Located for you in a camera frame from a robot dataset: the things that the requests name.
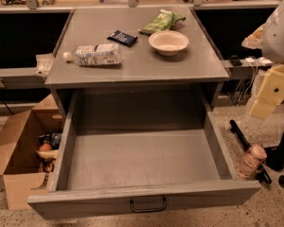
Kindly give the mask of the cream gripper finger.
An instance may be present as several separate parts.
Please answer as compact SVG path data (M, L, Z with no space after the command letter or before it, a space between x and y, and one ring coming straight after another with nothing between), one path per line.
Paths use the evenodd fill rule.
M248 101L248 115L264 120L283 101L284 64L277 64L267 71L259 70Z

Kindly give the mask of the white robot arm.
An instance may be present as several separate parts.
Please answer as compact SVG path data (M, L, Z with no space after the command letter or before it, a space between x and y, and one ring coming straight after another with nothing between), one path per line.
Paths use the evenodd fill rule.
M248 114L258 120L268 117L284 100L284 0L264 25L261 52L275 65L260 72L254 81Z

